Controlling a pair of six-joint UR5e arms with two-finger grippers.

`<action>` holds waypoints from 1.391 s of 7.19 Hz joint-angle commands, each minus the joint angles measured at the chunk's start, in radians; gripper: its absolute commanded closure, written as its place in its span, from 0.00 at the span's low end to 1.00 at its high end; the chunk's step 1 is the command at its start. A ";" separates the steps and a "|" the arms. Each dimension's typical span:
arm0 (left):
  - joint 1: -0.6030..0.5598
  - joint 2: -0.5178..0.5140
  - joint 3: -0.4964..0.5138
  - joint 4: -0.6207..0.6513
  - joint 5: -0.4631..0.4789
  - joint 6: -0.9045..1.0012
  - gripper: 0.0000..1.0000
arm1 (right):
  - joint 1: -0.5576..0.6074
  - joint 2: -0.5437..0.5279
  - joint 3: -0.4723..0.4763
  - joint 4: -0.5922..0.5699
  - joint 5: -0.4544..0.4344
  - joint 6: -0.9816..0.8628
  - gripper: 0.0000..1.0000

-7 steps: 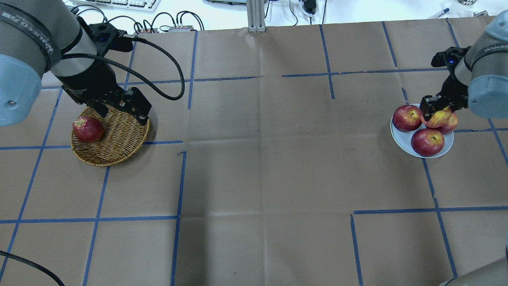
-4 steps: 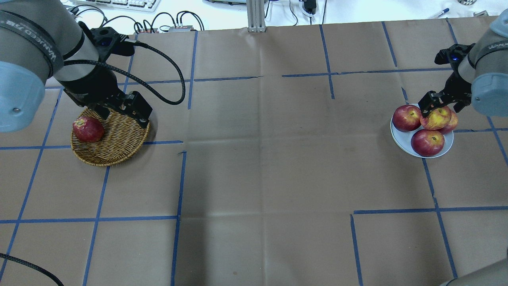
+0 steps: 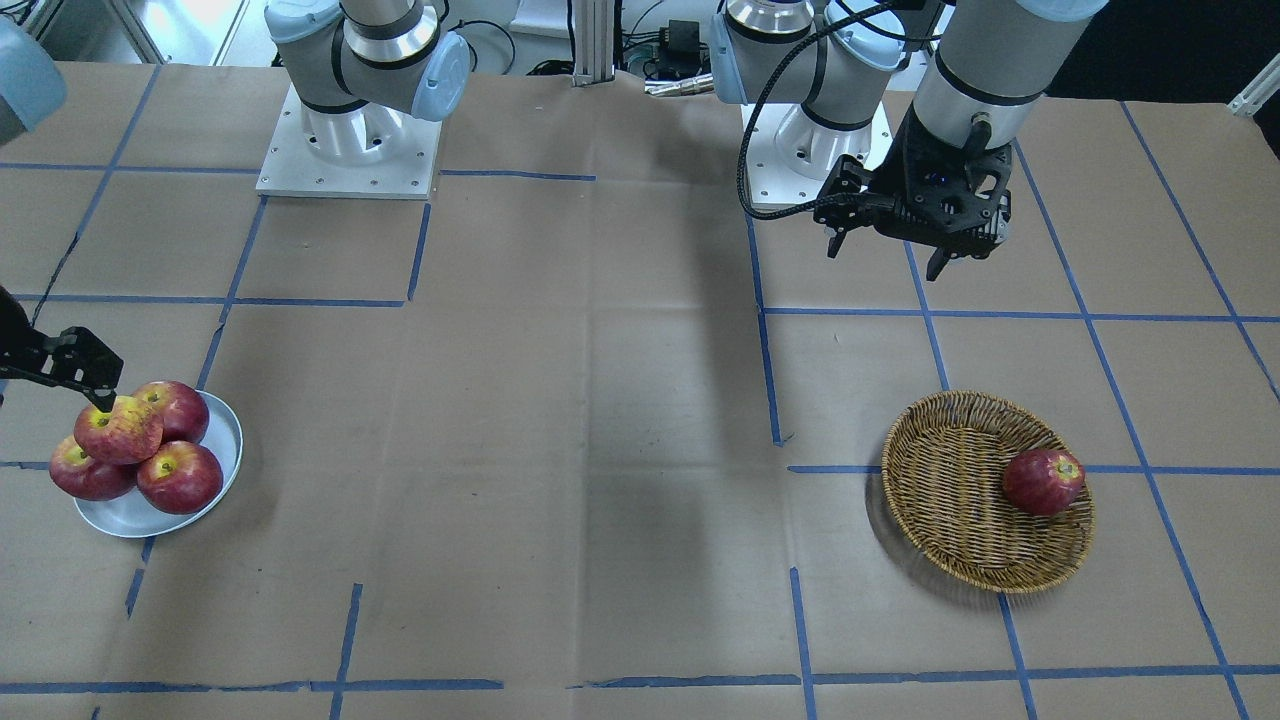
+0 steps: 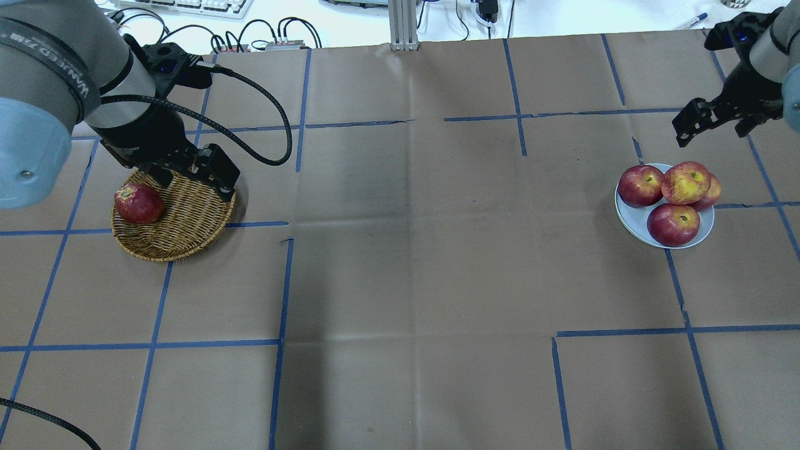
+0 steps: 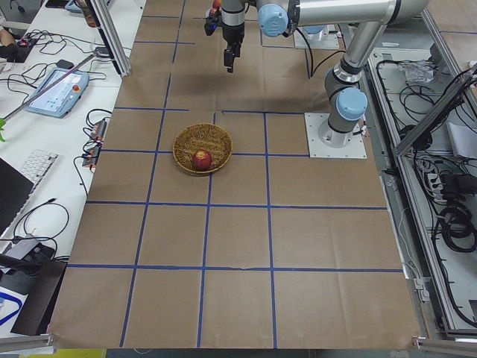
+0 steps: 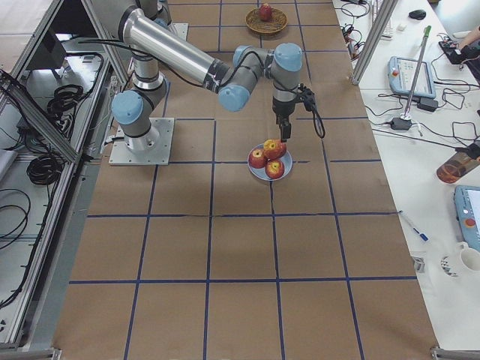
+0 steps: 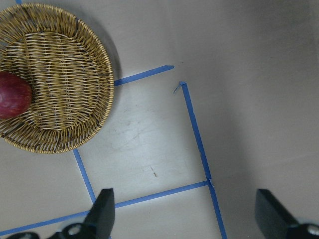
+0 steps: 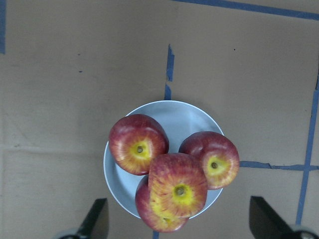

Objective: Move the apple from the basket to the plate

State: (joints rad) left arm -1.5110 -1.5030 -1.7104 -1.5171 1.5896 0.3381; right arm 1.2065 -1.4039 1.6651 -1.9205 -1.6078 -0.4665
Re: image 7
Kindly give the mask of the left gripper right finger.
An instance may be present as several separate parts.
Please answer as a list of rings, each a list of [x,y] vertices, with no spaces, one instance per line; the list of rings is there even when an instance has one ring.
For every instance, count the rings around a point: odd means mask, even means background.
[[[266,239],[317,239],[319,225],[300,223],[268,189],[258,189],[255,220]]]

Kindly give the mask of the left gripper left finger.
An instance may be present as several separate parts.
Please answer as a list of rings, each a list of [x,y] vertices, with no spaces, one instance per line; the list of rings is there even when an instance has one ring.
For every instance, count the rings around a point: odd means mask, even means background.
[[[114,221],[114,190],[102,189],[89,211],[10,229],[8,238],[39,239],[40,235],[32,229],[63,222],[64,227],[57,229],[51,239],[108,239]]]

